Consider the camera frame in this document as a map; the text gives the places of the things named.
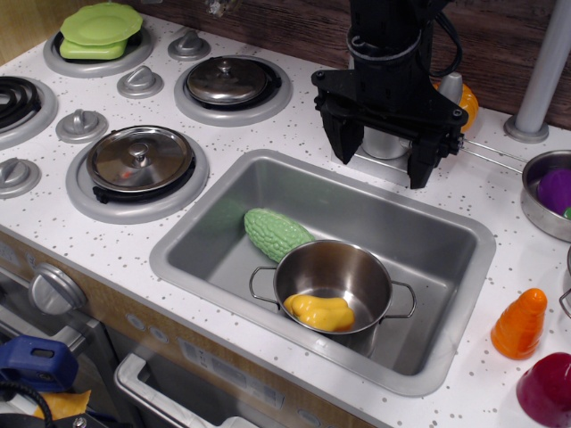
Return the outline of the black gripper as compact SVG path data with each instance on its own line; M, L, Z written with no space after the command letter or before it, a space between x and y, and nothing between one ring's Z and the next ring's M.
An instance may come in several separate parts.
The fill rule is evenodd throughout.
M429 26L353 26L347 45L349 70L313 73L315 99L335 157L348 164L362 144L364 128L411 142L407 172L411 189L426 186L441 158L459 149L467 114L434 89L429 73Z

